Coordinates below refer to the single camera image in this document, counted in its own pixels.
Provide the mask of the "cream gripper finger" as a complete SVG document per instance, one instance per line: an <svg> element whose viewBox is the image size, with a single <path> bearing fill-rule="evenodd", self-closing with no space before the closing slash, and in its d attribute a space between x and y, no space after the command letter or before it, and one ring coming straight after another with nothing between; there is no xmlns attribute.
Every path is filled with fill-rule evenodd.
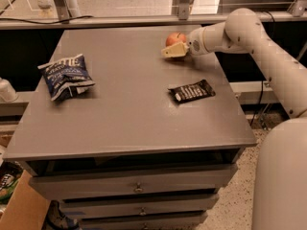
<svg viewBox="0 0 307 230"><path fill-rule="evenodd" d="M181 58L185 57L189 51L189 47L183 43L178 42L161 50L162 56L165 58Z"/></svg>

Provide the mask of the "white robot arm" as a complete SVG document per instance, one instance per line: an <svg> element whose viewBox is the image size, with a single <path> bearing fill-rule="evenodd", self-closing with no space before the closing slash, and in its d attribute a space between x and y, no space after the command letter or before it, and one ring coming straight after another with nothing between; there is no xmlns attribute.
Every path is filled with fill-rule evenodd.
<svg viewBox="0 0 307 230"><path fill-rule="evenodd" d="M222 23L169 34L161 54L213 52L250 54L289 115L259 151L251 230L307 230L307 68L276 44L247 8L231 12Z"/></svg>

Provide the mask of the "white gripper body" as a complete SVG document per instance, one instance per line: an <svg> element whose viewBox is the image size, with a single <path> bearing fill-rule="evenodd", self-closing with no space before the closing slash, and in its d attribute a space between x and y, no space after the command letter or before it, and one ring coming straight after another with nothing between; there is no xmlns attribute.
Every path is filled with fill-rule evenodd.
<svg viewBox="0 0 307 230"><path fill-rule="evenodd" d="M199 56L206 54L206 49L203 41L203 32L204 27L200 27L196 30L193 30L187 36L187 44L189 46L189 51L191 55Z"/></svg>

